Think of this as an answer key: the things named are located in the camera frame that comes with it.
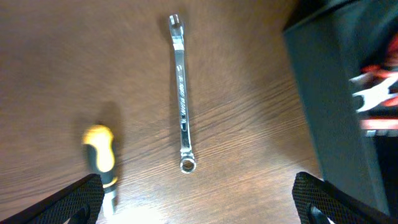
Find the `red handled side cutters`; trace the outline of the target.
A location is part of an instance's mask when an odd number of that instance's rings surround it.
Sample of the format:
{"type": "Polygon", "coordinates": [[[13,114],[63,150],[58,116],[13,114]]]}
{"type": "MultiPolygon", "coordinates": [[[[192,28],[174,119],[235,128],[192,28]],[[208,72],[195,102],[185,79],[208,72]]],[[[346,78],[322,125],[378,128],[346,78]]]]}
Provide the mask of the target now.
{"type": "Polygon", "coordinates": [[[353,98],[360,98],[362,103],[357,113],[369,111],[379,105],[397,106],[397,92],[392,93],[391,87],[397,83],[397,34],[387,46],[384,61],[380,64],[367,65],[357,77],[349,79],[355,85],[365,85],[376,81],[370,88],[357,91],[353,98]]]}

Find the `orange socket rail with sockets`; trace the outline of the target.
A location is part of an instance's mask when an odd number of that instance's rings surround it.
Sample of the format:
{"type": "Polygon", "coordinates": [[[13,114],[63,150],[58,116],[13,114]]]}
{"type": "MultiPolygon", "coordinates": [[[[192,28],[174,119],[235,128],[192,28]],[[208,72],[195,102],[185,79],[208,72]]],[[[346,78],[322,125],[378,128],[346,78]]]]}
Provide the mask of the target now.
{"type": "Polygon", "coordinates": [[[397,137],[397,118],[364,119],[360,121],[360,126],[365,130],[367,137],[397,137]]]}

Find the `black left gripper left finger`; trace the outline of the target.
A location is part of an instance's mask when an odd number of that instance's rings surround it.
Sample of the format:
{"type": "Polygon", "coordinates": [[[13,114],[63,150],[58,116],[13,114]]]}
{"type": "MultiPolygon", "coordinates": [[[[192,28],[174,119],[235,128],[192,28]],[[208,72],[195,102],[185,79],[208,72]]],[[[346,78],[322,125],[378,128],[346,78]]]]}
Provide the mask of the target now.
{"type": "Polygon", "coordinates": [[[95,224],[103,199],[101,177],[89,174],[1,223],[95,224]]]}

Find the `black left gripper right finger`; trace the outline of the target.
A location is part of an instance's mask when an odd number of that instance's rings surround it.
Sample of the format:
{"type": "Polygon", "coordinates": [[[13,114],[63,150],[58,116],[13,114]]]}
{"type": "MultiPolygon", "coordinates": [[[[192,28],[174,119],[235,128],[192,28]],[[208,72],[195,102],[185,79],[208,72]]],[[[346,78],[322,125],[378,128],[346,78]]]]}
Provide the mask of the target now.
{"type": "Polygon", "coordinates": [[[397,218],[372,208],[306,172],[295,176],[292,196],[301,223],[393,223],[397,218]]]}

